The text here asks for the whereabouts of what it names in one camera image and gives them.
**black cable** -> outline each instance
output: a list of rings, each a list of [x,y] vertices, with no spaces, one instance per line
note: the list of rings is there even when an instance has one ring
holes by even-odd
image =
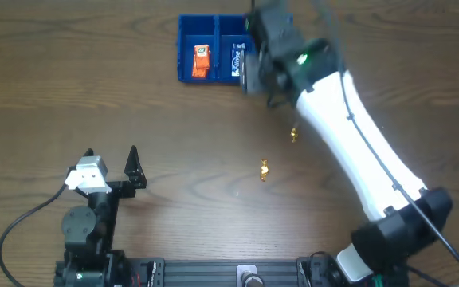
[[[15,219],[14,222],[12,222],[12,224],[10,224],[5,232],[3,232],[3,234],[1,235],[1,238],[0,238],[0,267],[1,267],[1,270],[3,271],[3,273],[6,275],[6,277],[8,277],[8,279],[14,283],[14,285],[16,285],[17,287],[24,287],[24,285],[22,285],[21,283],[19,283],[19,281],[17,281],[17,279],[14,278],[14,276],[12,276],[12,274],[10,273],[10,271],[8,271],[8,269],[6,268],[5,266],[5,262],[3,262],[3,254],[2,254],[2,249],[3,249],[3,242],[5,241],[5,238],[6,238],[6,235],[8,235],[8,233],[19,223],[21,222],[22,220],[24,220],[25,218],[27,218],[28,216],[30,216],[31,214],[34,214],[35,212],[39,211],[40,209],[42,209],[44,206],[47,206],[49,205],[51,202],[53,202],[55,199],[57,199],[61,193],[63,192],[63,190],[66,188],[66,184],[63,183],[63,185],[61,186],[60,190],[55,194],[53,195],[52,198],[50,198],[49,200],[47,200],[46,202],[42,203],[41,205],[33,208],[32,210],[24,213],[23,215],[21,215],[19,218]]]
[[[332,20],[330,10],[320,0],[312,0],[312,4],[315,6],[315,8],[317,8],[321,12],[322,16],[325,18],[325,21],[328,27],[331,28],[331,37],[334,43],[336,56],[338,58],[339,81],[341,83],[341,90],[343,92],[343,100],[348,110],[348,119],[351,120],[351,122],[354,124],[355,129],[360,134],[361,138],[363,139],[363,142],[367,145],[367,147],[369,148],[369,150],[371,151],[371,153],[373,154],[373,156],[376,158],[377,162],[379,163],[380,167],[383,169],[383,171],[387,174],[389,179],[392,181],[393,188],[399,191],[405,197],[405,199],[409,202],[409,204],[414,207],[414,209],[421,216],[422,220],[428,225],[428,227],[438,237],[438,239],[442,242],[445,248],[453,255],[453,257],[459,263],[459,253],[449,243],[449,241],[444,237],[444,235],[442,235],[442,233],[431,222],[431,220],[426,216],[426,214],[422,212],[421,208],[419,208],[419,206],[408,195],[408,193],[406,193],[402,185],[399,184],[398,180],[392,175],[392,173],[389,171],[385,163],[383,163],[382,159],[380,159],[380,156],[376,153],[374,148],[371,146],[370,142],[366,139],[366,136],[363,134],[363,131],[361,131],[359,125],[355,121],[355,117],[354,117],[354,114],[351,112],[350,104],[348,103],[347,94],[346,94],[345,87],[344,87],[343,73],[344,73],[345,68],[344,68],[343,57],[342,57],[343,51],[341,49],[341,44],[339,43],[339,37],[337,33],[337,22],[336,20]]]
[[[420,278],[428,281],[429,283],[435,285],[435,286],[438,286],[438,287],[449,287],[448,285],[440,282],[439,280],[431,277],[430,275],[428,274],[425,274],[423,272],[421,272],[420,270],[417,270],[415,269],[414,267],[410,267],[410,266],[406,266],[406,268],[411,272],[411,273],[414,273],[415,275],[419,276]]]

